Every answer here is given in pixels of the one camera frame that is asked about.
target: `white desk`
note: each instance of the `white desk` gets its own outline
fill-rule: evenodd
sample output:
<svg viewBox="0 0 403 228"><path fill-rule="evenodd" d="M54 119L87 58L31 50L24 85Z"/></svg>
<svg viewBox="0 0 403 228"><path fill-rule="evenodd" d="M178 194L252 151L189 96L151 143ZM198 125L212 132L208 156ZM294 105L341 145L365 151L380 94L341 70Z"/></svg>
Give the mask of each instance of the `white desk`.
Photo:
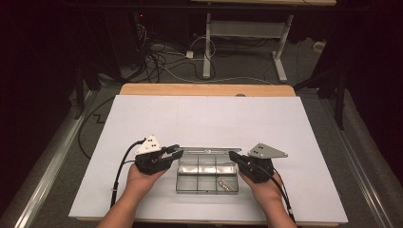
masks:
<svg viewBox="0 0 403 228"><path fill-rule="evenodd" d="M269 4L269 5L307 5L311 7L334 6L336 0L192 0L195 2L212 3L239 3L239 4ZM294 15L288 15L284 23L240 22L240 21L214 21L211 13L207 13L205 32L205 52L203 62L203 78L210 78L211 67L211 36L239 36L258 38L279 38L278 50L272 52L273 61L282 83L287 82L287 76L281 62L281 54L287 41Z"/></svg>
<svg viewBox="0 0 403 228"><path fill-rule="evenodd" d="M273 163L286 183L298 225L348 221L299 97L175 95L116 97L70 217L101 219L106 214L125 151L150 134L162 145L239 147L242 153L257 143L271 145L289 155ZM134 159L134 153L127 159ZM125 188L128 167L122 171L118 197ZM137 220L265 223L241 178L237 195L179 195L175 191L176 169L174 162L156 182L140 205Z"/></svg>

